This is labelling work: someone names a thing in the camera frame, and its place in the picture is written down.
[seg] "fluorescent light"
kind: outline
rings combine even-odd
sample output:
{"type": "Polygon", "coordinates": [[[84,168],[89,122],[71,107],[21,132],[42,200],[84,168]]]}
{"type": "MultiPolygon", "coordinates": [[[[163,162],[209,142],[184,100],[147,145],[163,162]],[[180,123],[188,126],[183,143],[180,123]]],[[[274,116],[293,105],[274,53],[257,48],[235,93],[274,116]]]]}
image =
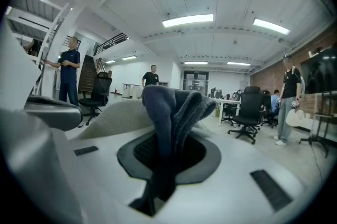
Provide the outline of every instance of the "fluorescent light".
{"type": "Polygon", "coordinates": [[[122,58],[122,60],[129,60],[129,59],[133,59],[133,58],[137,58],[137,56],[130,56],[130,57],[122,58]]]}
{"type": "Polygon", "coordinates": [[[242,65],[242,66],[250,66],[250,64],[247,63],[237,63],[237,62],[228,62],[229,65],[242,65]]]}
{"type": "Polygon", "coordinates": [[[188,64],[188,65],[192,65],[192,64],[206,65],[206,64],[208,64],[208,62],[184,62],[184,64],[188,64]]]}
{"type": "Polygon", "coordinates": [[[8,6],[7,9],[6,9],[6,15],[9,15],[12,11],[12,7],[11,6],[8,6]]]}
{"type": "Polygon", "coordinates": [[[255,19],[253,25],[265,27],[265,28],[280,32],[284,35],[288,35],[289,32],[290,32],[290,30],[285,29],[284,27],[281,27],[277,24],[272,24],[272,23],[269,23],[269,22],[266,22],[266,21],[263,21],[263,20],[259,20],[259,19],[255,19]]]}
{"type": "Polygon", "coordinates": [[[174,25],[180,24],[191,24],[191,23],[200,23],[200,22],[212,22],[214,20],[213,14],[204,14],[204,15],[194,15],[187,16],[182,18],[171,19],[167,21],[163,21],[163,25],[165,27],[170,27],[174,25]]]}

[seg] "brick wall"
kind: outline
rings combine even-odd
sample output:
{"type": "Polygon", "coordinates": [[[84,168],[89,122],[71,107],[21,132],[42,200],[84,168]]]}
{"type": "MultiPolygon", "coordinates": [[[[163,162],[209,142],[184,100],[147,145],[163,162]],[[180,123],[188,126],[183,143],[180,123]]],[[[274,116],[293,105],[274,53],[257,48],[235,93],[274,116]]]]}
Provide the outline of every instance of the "brick wall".
{"type": "MultiPolygon", "coordinates": [[[[337,24],[332,25],[326,31],[324,31],[317,38],[309,42],[306,46],[294,53],[293,62],[294,66],[298,67],[301,70],[301,62],[309,58],[309,51],[314,51],[318,47],[329,47],[337,42],[337,24]]],[[[257,72],[256,74],[251,75],[251,86],[259,86],[262,90],[269,90],[271,93],[275,89],[281,91],[283,84],[283,75],[285,72],[285,67],[282,64],[282,61],[277,62],[266,69],[257,72]]],[[[314,111],[314,100],[315,95],[306,95],[302,101],[302,108],[305,112],[313,114],[314,111]]],[[[336,103],[333,103],[333,112],[336,112],[336,103]]]]}

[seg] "sneaker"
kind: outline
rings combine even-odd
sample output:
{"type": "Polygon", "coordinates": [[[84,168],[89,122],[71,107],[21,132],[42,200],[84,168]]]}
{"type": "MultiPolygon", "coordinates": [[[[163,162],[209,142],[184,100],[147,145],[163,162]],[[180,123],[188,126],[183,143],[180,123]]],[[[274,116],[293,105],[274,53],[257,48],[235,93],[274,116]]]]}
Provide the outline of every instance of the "sneaker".
{"type": "Polygon", "coordinates": [[[286,142],[283,142],[283,141],[280,140],[280,141],[276,142],[276,145],[286,145],[286,142]]]}

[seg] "door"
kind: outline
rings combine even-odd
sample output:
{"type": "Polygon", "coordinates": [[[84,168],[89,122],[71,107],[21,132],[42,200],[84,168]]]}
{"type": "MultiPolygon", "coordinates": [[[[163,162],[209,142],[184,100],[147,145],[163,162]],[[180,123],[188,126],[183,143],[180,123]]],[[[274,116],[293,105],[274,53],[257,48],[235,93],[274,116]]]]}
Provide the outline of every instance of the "door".
{"type": "Polygon", "coordinates": [[[196,90],[207,95],[209,73],[205,71],[185,71],[183,90],[196,90]]]}

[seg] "floor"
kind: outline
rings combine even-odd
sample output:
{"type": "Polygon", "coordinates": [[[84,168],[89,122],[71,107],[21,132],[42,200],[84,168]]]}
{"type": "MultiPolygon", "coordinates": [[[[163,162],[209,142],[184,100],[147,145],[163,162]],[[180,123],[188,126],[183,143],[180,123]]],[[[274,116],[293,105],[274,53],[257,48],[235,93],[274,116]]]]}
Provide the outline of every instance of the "floor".
{"type": "MultiPolygon", "coordinates": [[[[107,106],[119,101],[123,101],[122,96],[111,94],[107,106]]],[[[83,121],[86,122],[87,119],[88,117],[85,116],[83,121]]],[[[239,128],[230,126],[230,123],[227,121],[222,122],[221,126],[217,126],[218,119],[219,118],[209,116],[202,120],[202,123],[217,135],[235,138],[237,136],[236,133],[227,134],[227,131],[229,129],[238,130],[239,128]]],[[[67,131],[67,138],[69,140],[75,138],[86,127],[84,124],[82,128],[67,131]]],[[[314,143],[312,148],[307,142],[299,144],[300,138],[308,137],[309,134],[307,132],[293,129],[288,144],[282,147],[275,144],[275,140],[273,140],[274,135],[277,135],[277,127],[271,129],[268,125],[264,125],[256,135],[255,145],[251,146],[254,146],[268,157],[289,169],[307,187],[317,186],[321,182],[320,171],[323,180],[329,175],[337,160],[337,148],[330,147],[329,155],[325,158],[324,151],[320,144],[314,143]]],[[[239,139],[247,141],[248,143],[251,142],[247,137],[240,137],[239,139]]]]}

